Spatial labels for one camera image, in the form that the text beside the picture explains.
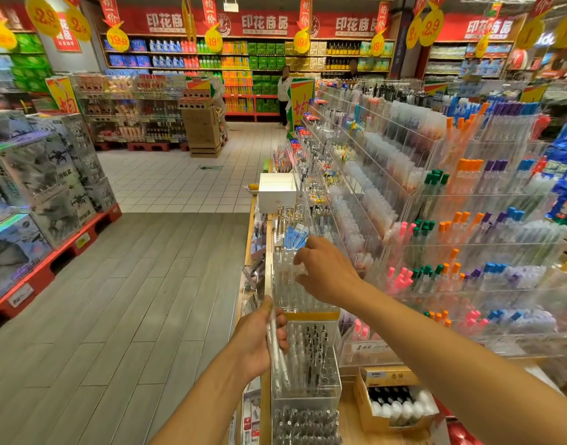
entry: white shirt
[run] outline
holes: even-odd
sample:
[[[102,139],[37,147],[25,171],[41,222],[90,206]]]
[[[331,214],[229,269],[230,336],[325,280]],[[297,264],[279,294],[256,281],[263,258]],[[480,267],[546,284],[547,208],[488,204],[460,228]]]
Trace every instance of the white shirt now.
[[[289,101],[289,96],[287,96],[287,90],[292,83],[292,77],[288,76],[285,81],[283,81],[283,76],[279,78],[277,82],[277,98],[279,101]]]

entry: person's left hand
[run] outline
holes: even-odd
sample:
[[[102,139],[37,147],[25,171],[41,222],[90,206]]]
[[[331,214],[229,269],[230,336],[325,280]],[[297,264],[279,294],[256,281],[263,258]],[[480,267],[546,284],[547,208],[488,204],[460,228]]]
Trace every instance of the person's left hand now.
[[[267,325],[273,309],[273,299],[268,295],[261,306],[247,316],[243,316],[236,325],[234,335],[230,339],[235,353],[239,357],[241,370],[246,383],[262,375],[269,369],[270,357],[267,348]],[[289,350],[287,343],[287,318],[281,308],[276,309],[277,340],[284,353]]]

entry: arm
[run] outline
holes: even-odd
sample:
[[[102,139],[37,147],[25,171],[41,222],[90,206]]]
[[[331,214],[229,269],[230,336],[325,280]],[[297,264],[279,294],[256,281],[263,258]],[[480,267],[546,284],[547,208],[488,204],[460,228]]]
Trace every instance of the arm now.
[[[162,426],[150,445],[181,443],[219,445],[244,387],[269,369],[265,333],[273,300],[266,297],[261,307],[244,316],[234,335],[195,382],[183,402]],[[277,311],[277,338],[286,351],[287,319]]]
[[[363,282],[326,239],[310,237],[294,263],[315,298],[356,314],[460,421],[488,445],[567,444],[567,398],[524,369]]]

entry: floor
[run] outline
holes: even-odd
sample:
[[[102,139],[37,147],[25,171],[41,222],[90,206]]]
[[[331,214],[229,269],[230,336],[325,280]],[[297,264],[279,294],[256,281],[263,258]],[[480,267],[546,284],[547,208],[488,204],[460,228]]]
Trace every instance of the floor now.
[[[218,159],[99,154],[124,215],[0,326],[0,445],[154,436],[231,334],[251,200],[241,187],[284,138],[233,124]]]

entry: ceiling light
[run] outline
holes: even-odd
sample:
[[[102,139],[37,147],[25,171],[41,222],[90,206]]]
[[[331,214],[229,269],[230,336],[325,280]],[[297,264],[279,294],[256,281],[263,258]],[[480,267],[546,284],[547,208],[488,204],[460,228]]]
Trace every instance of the ceiling light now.
[[[505,5],[528,5],[536,0],[461,0],[461,3],[503,3]]]

